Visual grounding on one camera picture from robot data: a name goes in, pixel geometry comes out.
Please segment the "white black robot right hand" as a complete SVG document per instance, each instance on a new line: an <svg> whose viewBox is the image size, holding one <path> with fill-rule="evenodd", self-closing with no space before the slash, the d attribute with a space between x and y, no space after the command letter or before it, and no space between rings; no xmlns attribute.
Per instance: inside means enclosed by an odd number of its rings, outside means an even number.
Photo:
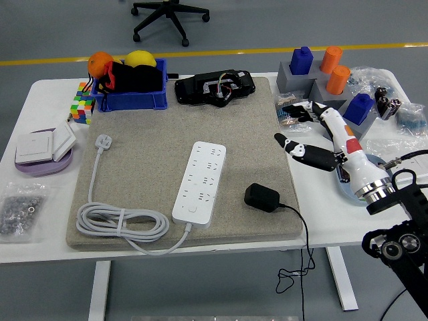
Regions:
<svg viewBox="0 0 428 321"><path fill-rule="evenodd" d="M339 165L350 175L351 191L367 203L373 203L394 192L386 170L371 163L351 128L339 111L317 102L299 102L282 108L300 122L319 122L332 139L334 150L301 144L277 133L274 138L296 161L332 172Z"/></svg>

